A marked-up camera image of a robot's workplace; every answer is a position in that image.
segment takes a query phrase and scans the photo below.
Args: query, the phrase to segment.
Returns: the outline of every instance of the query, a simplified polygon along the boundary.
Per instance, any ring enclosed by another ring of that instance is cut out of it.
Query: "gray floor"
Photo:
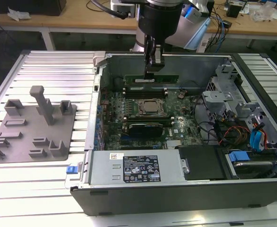
[[[14,43],[4,32],[0,32],[0,84],[11,69],[15,59],[21,50],[45,50],[45,45],[38,32],[9,32],[17,44]],[[135,43],[134,35],[106,35],[85,34],[86,42],[82,42],[80,34],[55,33],[54,42],[57,50],[106,50],[128,51]],[[275,51],[271,47],[276,41],[257,40],[251,49],[246,48],[248,40],[226,39],[219,50],[221,53],[267,53],[277,64],[277,46]],[[173,48],[173,52],[183,52],[180,48]]]

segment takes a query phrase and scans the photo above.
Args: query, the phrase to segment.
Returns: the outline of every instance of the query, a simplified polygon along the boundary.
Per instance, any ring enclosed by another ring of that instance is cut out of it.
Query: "warning label sticker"
[[[161,181],[157,155],[124,156],[123,163],[126,183]]]

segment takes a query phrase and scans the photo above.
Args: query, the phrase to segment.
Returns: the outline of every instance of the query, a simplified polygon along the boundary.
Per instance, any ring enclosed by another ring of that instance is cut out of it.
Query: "workbench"
[[[77,105],[67,160],[0,164],[0,227],[28,224],[39,227],[53,224],[59,227],[80,224],[97,227],[222,227],[241,223],[250,227],[277,227],[277,201],[261,208],[86,216],[70,190],[66,189],[65,179],[66,167],[83,161],[84,157],[95,74],[93,56],[93,52],[37,51],[22,54],[0,86],[0,124],[6,115],[4,105],[8,99],[19,99],[23,105],[36,105],[29,94],[32,85],[44,86],[44,95],[53,104],[64,99]],[[277,66],[259,54],[241,54],[241,58],[277,105]],[[242,86],[255,101],[249,87]],[[72,175],[72,182],[79,177],[80,174]]]
[[[55,50],[52,32],[102,33],[102,34],[136,34],[135,18],[121,20],[112,18],[104,12],[94,12],[86,8],[87,0],[67,0],[63,12],[58,17],[31,15],[30,20],[14,21],[6,14],[0,14],[0,25],[6,30],[41,32],[47,50]],[[227,38],[267,39],[277,40],[277,20],[253,22],[249,15],[237,18],[225,17],[226,11],[219,7],[223,0],[215,1],[216,12],[232,22]],[[205,42],[217,31],[217,25],[212,22],[201,42],[198,52],[205,51]]]

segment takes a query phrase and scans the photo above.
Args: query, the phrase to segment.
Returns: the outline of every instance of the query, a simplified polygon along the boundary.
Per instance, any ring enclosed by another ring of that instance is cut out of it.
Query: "wooden tabletop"
[[[86,8],[87,0],[67,0],[67,5],[60,16],[51,17],[44,15],[31,15],[31,20],[21,20],[19,22],[9,18],[6,14],[0,14],[0,25],[2,26],[45,26],[45,27],[73,27],[73,28],[102,28],[102,29],[125,29],[135,30],[137,22],[135,18],[121,20],[112,18],[105,12],[94,12]],[[215,1],[215,9],[224,0]],[[92,3],[89,7],[97,9]],[[229,34],[247,35],[277,35],[277,20],[254,22],[249,15],[244,14],[237,18],[226,17],[223,7],[216,12],[224,20],[232,22]],[[207,32],[215,33],[217,25],[212,22]]]

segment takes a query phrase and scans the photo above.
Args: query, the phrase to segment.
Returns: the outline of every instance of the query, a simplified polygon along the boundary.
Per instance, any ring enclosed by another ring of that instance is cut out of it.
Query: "cpu socket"
[[[160,99],[140,99],[137,101],[139,116],[146,115],[167,115],[163,109],[163,101]]]

